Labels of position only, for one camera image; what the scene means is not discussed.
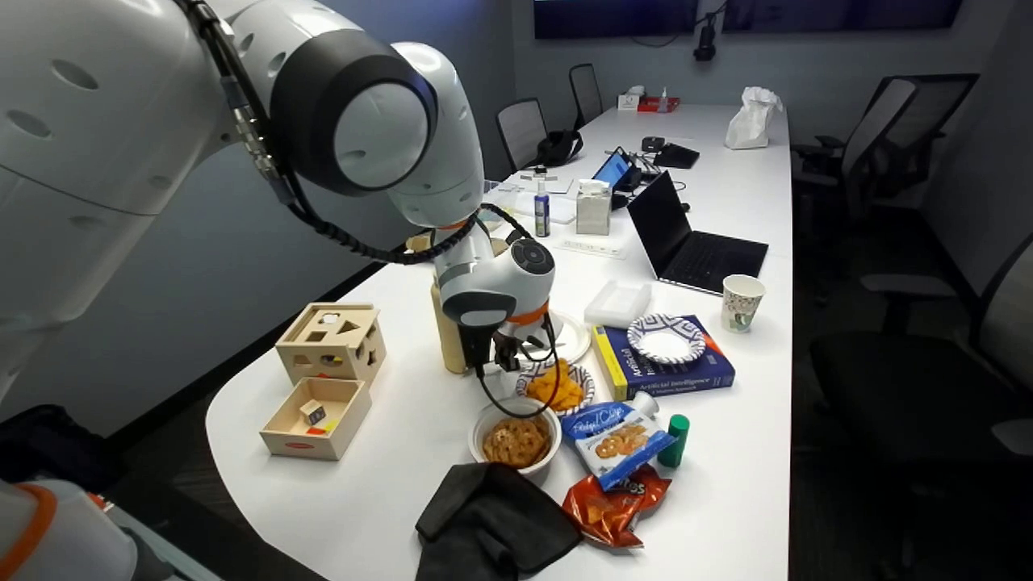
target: paper cup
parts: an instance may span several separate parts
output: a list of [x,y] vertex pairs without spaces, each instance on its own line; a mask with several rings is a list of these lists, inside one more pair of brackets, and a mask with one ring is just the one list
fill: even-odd
[[763,307],[766,285],[750,275],[730,275],[723,276],[723,320],[730,325],[750,328],[754,310]]

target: snack bag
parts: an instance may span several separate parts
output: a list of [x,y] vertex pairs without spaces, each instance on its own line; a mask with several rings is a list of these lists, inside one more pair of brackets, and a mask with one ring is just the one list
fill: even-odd
[[597,476],[582,476],[562,501],[562,511],[576,521],[589,541],[630,547],[643,544],[631,527],[645,511],[654,511],[654,504],[665,501],[668,484],[672,482],[654,473],[651,463],[640,469],[627,488],[609,494],[599,490]]
[[672,437],[654,424],[654,399],[645,389],[630,402],[606,399],[562,416],[562,432],[573,442],[599,490],[613,490],[672,445]]

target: white table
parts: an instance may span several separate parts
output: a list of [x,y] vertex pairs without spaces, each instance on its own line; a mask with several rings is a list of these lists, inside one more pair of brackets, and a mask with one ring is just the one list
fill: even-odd
[[[784,119],[776,144],[725,150],[733,111],[681,105],[673,113],[604,113],[583,129],[583,150],[564,178],[586,178],[613,144],[640,149],[643,135],[665,135],[697,149],[695,170],[672,170],[685,183],[689,222],[709,233],[767,242],[763,282],[767,286],[753,333],[720,323],[720,297],[651,282],[651,314],[697,314],[737,366],[725,389],[661,397],[665,414],[686,414],[695,428],[665,504],[637,522],[645,547],[609,554],[576,544],[535,578],[556,581],[782,581],[788,578],[788,488],[790,488],[790,155]],[[627,214],[606,242],[544,239],[556,250],[553,307],[582,320],[583,303],[609,276],[651,276]],[[374,382],[374,408],[338,460],[271,457],[258,428],[290,394],[274,353],[240,370],[211,402],[207,437],[217,469],[255,533],[326,578],[414,578],[418,561],[417,521],[446,472],[467,456],[467,425],[483,408],[470,378],[446,374],[428,310],[428,266],[383,267],[344,303],[374,303],[387,340],[387,360]],[[593,353],[582,360],[606,397]],[[583,476],[562,450],[541,488],[562,501]]]

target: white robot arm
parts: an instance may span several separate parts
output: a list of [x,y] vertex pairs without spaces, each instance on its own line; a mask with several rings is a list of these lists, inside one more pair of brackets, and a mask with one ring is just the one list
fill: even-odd
[[[359,250],[395,257],[321,222],[298,173],[387,195],[431,228],[443,244],[399,261],[437,261],[467,360],[488,359],[489,333],[544,323],[553,256],[529,236],[495,256],[474,228],[482,144],[446,56],[374,42],[312,0],[32,0],[3,3],[0,21],[0,399],[92,303],[191,167],[229,143],[244,143],[293,217]],[[0,484],[0,566],[32,504]],[[131,575],[131,541],[102,521],[101,537],[109,558],[85,566],[43,541],[20,570]]]

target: red snack bag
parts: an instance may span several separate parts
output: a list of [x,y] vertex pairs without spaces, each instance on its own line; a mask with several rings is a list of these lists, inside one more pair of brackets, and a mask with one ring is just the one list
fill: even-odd
[[647,514],[668,494],[668,484],[672,482],[657,476],[651,463],[643,463],[627,484],[606,494],[597,476],[582,476],[562,501],[562,511],[582,522],[589,541],[630,547],[643,544],[631,533],[637,517]]

